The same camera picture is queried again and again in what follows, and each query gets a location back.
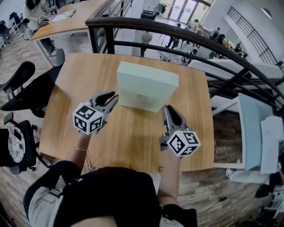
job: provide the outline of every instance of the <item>person walking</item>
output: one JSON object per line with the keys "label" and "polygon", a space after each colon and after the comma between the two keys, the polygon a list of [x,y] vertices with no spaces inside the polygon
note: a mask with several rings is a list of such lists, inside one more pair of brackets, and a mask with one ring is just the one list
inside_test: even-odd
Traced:
{"label": "person walking", "polygon": [[[23,6],[23,18],[29,20],[28,28],[33,34],[35,34],[42,25],[43,20],[39,22],[38,19],[41,16],[45,16],[40,2],[40,0],[27,0]],[[50,38],[41,39],[40,42],[50,56],[56,55],[56,48]]]}
{"label": "person walking", "polygon": [[5,21],[3,20],[0,21],[0,36],[4,39],[4,42],[7,45],[9,45],[14,40],[10,34],[9,29],[6,27]]}
{"label": "person walking", "polygon": [[166,48],[169,48],[170,45],[172,44],[172,42],[173,42],[175,39],[177,39],[177,38],[171,36],[168,45],[165,45],[165,47],[166,47]]}
{"label": "person walking", "polygon": [[211,33],[211,36],[209,37],[209,39],[215,40],[216,37],[219,35],[219,32],[220,32],[220,28],[218,27],[217,30],[214,30],[214,31]]}
{"label": "person walking", "polygon": [[[141,36],[141,43],[149,44],[152,41],[153,35],[150,34],[148,31],[142,34]],[[145,51],[147,48],[141,47],[140,57],[144,57]]]}

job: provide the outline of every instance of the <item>light blue panel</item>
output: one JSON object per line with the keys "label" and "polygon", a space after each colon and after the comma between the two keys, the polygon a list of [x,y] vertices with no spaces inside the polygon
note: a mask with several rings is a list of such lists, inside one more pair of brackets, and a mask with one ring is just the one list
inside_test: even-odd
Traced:
{"label": "light blue panel", "polygon": [[245,133],[245,170],[261,164],[262,137],[260,122],[273,115],[272,108],[252,97],[239,93]]}

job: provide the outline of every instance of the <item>shoe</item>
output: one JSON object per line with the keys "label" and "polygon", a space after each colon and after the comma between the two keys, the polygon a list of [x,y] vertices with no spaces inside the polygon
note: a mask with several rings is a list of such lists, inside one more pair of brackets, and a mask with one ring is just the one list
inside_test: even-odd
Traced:
{"label": "shoe", "polygon": [[228,178],[230,178],[230,176],[231,176],[233,173],[234,173],[234,171],[231,170],[230,168],[226,169],[226,176],[227,176]]}
{"label": "shoe", "polygon": [[50,54],[49,54],[50,57],[55,57],[56,56],[56,49],[54,51],[52,51]]}

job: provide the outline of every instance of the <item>black office chair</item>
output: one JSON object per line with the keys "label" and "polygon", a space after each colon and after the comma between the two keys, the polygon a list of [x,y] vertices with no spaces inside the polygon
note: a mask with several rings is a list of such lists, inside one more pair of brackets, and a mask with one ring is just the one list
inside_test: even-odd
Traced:
{"label": "black office chair", "polygon": [[22,157],[22,160],[20,162],[15,162],[12,158],[10,152],[14,154],[14,156],[19,156],[19,151],[9,151],[8,144],[11,143],[12,140],[9,136],[9,130],[8,129],[0,129],[0,141],[1,141],[1,153],[0,153],[0,166],[7,166],[10,168],[10,171],[12,174],[16,175],[23,171],[26,171],[27,169],[31,169],[32,171],[35,171],[35,165],[36,165],[36,158],[38,158],[45,167],[50,168],[51,165],[47,165],[46,162],[42,159],[42,157],[37,153],[36,148],[39,147],[39,142],[35,144],[35,139],[33,135],[33,129],[29,121],[22,121],[20,123],[16,123],[13,120],[13,112],[9,113],[4,118],[4,125],[7,123],[12,123],[17,130],[15,129],[12,131],[14,132],[13,136],[16,137],[19,140],[19,146],[22,148],[22,153],[24,153],[24,156]]}
{"label": "black office chair", "polygon": [[22,63],[5,84],[0,84],[0,91],[5,91],[9,100],[0,107],[0,110],[16,111],[30,109],[35,116],[44,118],[49,97],[65,61],[63,49],[57,50],[56,60],[56,67],[34,79],[25,88],[23,88],[23,84],[35,73],[36,68],[31,62]]}

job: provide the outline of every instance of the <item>glass door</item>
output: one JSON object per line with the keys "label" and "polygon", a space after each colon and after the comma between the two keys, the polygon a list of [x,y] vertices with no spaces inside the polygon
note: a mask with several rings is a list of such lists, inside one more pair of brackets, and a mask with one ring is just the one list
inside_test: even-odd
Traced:
{"label": "glass door", "polygon": [[165,5],[165,12],[163,14],[160,14],[158,16],[160,17],[164,17],[164,18],[169,18],[169,14],[170,14],[170,11],[173,7],[173,4],[174,4],[174,0],[161,0],[160,1],[161,4],[164,4]]}
{"label": "glass door", "polygon": [[196,7],[196,4],[197,4],[196,1],[188,0],[187,4],[186,4],[186,6],[185,6],[185,8],[182,12],[181,18],[179,20],[180,22],[187,23],[190,16],[193,14],[193,11],[194,11],[194,8]]}
{"label": "glass door", "polygon": [[179,19],[184,4],[185,4],[185,0],[175,0],[173,10],[170,14],[171,20]]}

